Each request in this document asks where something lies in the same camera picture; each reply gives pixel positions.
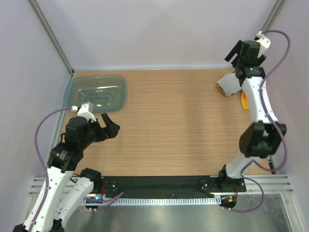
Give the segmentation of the grey panda towel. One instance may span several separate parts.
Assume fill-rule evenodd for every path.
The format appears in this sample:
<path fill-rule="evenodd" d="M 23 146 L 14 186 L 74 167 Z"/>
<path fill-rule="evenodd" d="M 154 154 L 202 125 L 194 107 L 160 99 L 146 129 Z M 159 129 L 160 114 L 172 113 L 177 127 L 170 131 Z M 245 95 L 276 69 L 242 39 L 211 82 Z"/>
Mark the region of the grey panda towel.
<path fill-rule="evenodd" d="M 215 83 L 215 87 L 222 91 L 226 97 L 230 97 L 242 91 L 242 87 L 239 84 L 239 80 L 236 78 L 235 72 L 225 74 Z"/>

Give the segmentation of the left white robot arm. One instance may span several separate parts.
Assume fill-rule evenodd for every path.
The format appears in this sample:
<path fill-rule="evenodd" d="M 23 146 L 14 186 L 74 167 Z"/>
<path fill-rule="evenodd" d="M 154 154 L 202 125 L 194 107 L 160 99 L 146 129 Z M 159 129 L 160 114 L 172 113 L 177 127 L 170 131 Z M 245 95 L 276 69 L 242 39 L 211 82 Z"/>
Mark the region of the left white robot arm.
<path fill-rule="evenodd" d="M 44 184 L 35 205 L 24 223 L 14 227 L 15 232 L 63 232 L 87 194 L 102 189 L 101 173 L 85 168 L 67 196 L 62 196 L 84 151 L 92 143 L 115 138 L 120 130 L 106 113 L 101 117 L 105 127 L 96 118 L 76 116 L 69 120 L 60 142 L 50 152 Z"/>

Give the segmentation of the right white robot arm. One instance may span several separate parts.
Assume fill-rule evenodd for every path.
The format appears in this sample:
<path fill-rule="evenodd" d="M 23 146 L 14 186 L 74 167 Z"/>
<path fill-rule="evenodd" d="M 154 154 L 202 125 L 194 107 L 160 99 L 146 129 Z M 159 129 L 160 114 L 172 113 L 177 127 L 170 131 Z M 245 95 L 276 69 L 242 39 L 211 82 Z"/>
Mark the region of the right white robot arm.
<path fill-rule="evenodd" d="M 269 40 L 239 40 L 226 56 L 235 69 L 235 76 L 245 93 L 251 124 L 239 139 L 239 153 L 219 172 L 217 185 L 222 191 L 232 192 L 243 183 L 242 175 L 254 163 L 276 153 L 287 132 L 279 123 L 270 106 L 266 90 L 266 74 L 260 65 L 266 59 L 264 51 Z"/>

